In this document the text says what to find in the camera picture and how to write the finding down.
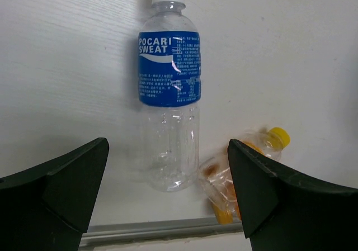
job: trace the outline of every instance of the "bottle neck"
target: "bottle neck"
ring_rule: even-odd
[[[185,9],[185,4],[181,2],[161,1],[154,3],[152,7],[155,9],[157,14],[163,12],[172,12],[181,15],[181,11]]]
[[[283,150],[285,148],[281,137],[279,137],[278,135],[276,135],[273,132],[268,132],[267,134],[271,137],[270,143],[273,148],[281,149],[281,150]]]

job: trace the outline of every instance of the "metal rail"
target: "metal rail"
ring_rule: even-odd
[[[172,240],[242,232],[242,224],[219,225],[216,218],[146,222],[90,227],[83,234],[80,249],[103,245],[138,243],[151,240]]]

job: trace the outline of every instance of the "white wall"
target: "white wall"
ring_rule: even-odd
[[[150,0],[0,0],[0,177],[98,136],[111,145],[91,225],[211,215],[156,193],[138,149],[136,36]],[[358,187],[358,0],[187,0],[202,41],[200,154],[282,126],[282,162]]]

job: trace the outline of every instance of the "clear plastic bottle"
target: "clear plastic bottle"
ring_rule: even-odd
[[[268,132],[248,132],[238,139],[277,162],[282,150],[290,143],[288,133],[279,127]],[[212,202],[219,223],[230,224],[235,217],[241,219],[227,154],[215,155],[203,163],[199,171],[199,182]]]
[[[179,191],[199,171],[200,37],[184,0],[153,0],[139,34],[143,168],[154,189]]]

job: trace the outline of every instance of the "pocari sweat bottle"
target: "pocari sweat bottle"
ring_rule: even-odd
[[[199,167],[200,38],[182,15],[184,0],[153,0],[156,14],[139,34],[143,168],[159,191],[192,184]]]

